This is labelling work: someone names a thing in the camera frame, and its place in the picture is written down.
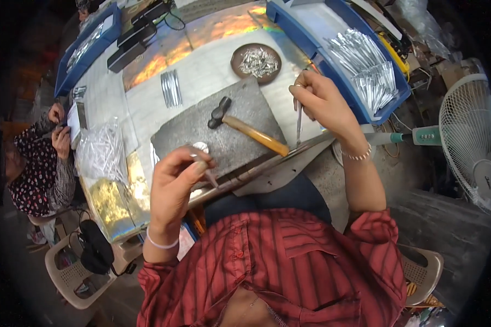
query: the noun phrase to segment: fingernail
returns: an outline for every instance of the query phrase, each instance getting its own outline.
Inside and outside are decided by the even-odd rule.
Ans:
[[[207,170],[207,162],[205,161],[197,161],[194,163],[195,165],[195,173],[197,174],[202,174],[202,173],[205,173],[205,171]]]

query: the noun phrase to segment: red striped shirt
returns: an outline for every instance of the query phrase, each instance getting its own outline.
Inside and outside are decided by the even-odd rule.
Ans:
[[[137,326],[218,324],[238,285],[281,325],[391,326],[406,300],[397,238],[388,210],[346,235],[297,209],[226,217],[181,262],[144,264]]]

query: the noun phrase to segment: hammer head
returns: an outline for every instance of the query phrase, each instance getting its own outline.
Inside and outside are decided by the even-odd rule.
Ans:
[[[231,106],[231,99],[224,96],[218,107],[211,111],[211,119],[207,122],[207,127],[210,129],[215,129],[216,127],[222,125],[223,116],[226,114],[227,110]]]

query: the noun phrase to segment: fan logo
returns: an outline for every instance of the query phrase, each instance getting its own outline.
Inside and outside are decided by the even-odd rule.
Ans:
[[[489,187],[489,189],[491,189],[491,183],[489,183],[489,177],[485,176],[485,181],[487,182],[487,187]]]

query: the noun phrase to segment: wooden hammer handle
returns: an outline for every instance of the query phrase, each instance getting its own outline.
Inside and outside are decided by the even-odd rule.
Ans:
[[[263,144],[274,152],[280,154],[281,156],[287,156],[289,153],[289,147],[281,144],[278,140],[273,139],[271,136],[263,134],[246,124],[245,122],[237,119],[233,116],[224,115],[222,122],[226,123],[228,126],[244,133],[253,140]]]

